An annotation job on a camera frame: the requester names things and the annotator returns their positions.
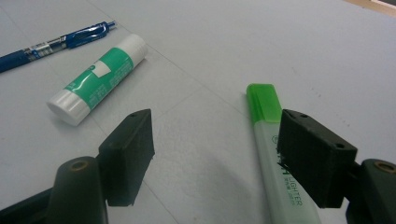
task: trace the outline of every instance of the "blue pen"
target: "blue pen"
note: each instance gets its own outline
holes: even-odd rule
[[[34,45],[28,49],[21,49],[0,57],[0,73],[27,64],[62,49],[73,49],[103,38],[116,27],[116,22],[101,22],[68,35],[62,35],[53,40]]]

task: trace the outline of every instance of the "pen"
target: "pen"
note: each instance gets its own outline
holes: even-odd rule
[[[74,33],[62,35],[58,38],[34,45],[30,48],[10,53],[0,58],[0,73],[43,58],[62,49],[73,49],[103,38],[115,26],[115,21],[103,21],[82,30],[75,31]]]
[[[312,199],[297,180],[278,164],[280,155],[276,146],[282,108],[274,86],[250,84],[247,87],[247,100],[272,222],[320,223]]]

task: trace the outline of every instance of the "green label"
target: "green label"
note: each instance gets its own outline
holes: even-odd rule
[[[134,69],[123,50],[113,48],[64,89],[72,91],[94,109]]]

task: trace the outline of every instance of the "glue stick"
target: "glue stick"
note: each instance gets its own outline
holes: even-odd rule
[[[64,122],[77,126],[145,58],[145,41],[129,35],[47,102]]]

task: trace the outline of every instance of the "pen grip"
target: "pen grip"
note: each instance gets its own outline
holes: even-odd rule
[[[0,57],[0,73],[29,62],[30,60],[24,53],[23,49],[15,51],[6,56]]]

